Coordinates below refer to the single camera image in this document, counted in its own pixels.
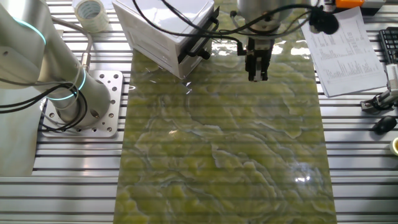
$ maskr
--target black bracket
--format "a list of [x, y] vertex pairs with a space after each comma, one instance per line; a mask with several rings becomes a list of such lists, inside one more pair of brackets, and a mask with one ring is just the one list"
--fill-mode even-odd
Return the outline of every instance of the black bracket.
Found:
[[[220, 7], [217, 7], [217, 9], [211, 14], [209, 19], [206, 21], [205, 25], [203, 26], [203, 29], [208, 30], [210, 28], [210, 26], [212, 24], [214, 24], [215, 26], [212, 28], [211, 31], [213, 31], [213, 32], [216, 31], [220, 25], [220, 22], [217, 19], [219, 14], [220, 14]], [[210, 53], [204, 49], [205, 45], [210, 40], [209, 37], [205, 37], [202, 40], [202, 42], [200, 43], [200, 45], [195, 50], [192, 50], [192, 48], [194, 48], [194, 46], [196, 46], [196, 44], [198, 43], [198, 41], [200, 39], [202, 39], [202, 37], [192, 37], [185, 44], [185, 47], [183, 48], [182, 52], [178, 56], [178, 63], [181, 63], [186, 56], [189, 56], [189, 57], [199, 56], [205, 60], [208, 60], [210, 58]]]

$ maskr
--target orange tag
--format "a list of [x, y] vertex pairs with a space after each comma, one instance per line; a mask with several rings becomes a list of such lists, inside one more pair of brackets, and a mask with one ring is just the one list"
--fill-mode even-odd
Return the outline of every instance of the orange tag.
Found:
[[356, 6], [362, 6], [365, 0], [336, 0], [337, 8], [351, 9]]

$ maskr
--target table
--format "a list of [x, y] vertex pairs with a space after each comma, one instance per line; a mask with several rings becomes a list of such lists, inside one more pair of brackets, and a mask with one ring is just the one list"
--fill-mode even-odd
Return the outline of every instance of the table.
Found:
[[[78, 23], [72, 1], [47, 1], [53, 16]], [[378, 31], [398, 26], [398, 1], [390, 0], [374, 17], [365, 17], [366, 29], [380, 61], [384, 56]], [[127, 40], [114, 11], [110, 28], [96, 34], [92, 70], [120, 70], [124, 94], [115, 139], [55, 141], [39, 135], [32, 177], [0, 178], [0, 224], [112, 223], [124, 119], [129, 89], [131, 58]], [[63, 29], [63, 39], [80, 58], [86, 38]], [[398, 157], [388, 144], [398, 136], [395, 129], [376, 136], [369, 129], [388, 111], [379, 115], [361, 112], [359, 102], [385, 88], [328, 99], [317, 78], [327, 153], [339, 224], [393, 224], [398, 222]]]

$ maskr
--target metal mounting plate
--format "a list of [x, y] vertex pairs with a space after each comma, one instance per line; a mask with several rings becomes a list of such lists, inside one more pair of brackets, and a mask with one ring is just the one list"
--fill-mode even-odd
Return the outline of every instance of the metal mounting plate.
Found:
[[[49, 138], [111, 138], [118, 131], [118, 119], [120, 101], [123, 87], [123, 74], [120, 71], [91, 71], [91, 76], [104, 83], [111, 95], [111, 102], [109, 104], [108, 112], [99, 119], [95, 124], [84, 128], [71, 128], [65, 132], [43, 132], [43, 135]], [[45, 109], [45, 114], [51, 117], [56, 122], [64, 123], [51, 101], [48, 101]], [[61, 125], [56, 125], [44, 118], [44, 124], [52, 128], [59, 128]]]

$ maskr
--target green marble slab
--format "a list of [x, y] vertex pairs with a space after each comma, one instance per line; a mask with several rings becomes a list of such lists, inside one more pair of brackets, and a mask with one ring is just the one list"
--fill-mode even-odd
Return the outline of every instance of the green marble slab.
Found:
[[[236, 1], [216, 2], [231, 29]], [[186, 80], [135, 52], [114, 223], [336, 223], [301, 32], [276, 40], [269, 76], [248, 82], [226, 40]]]

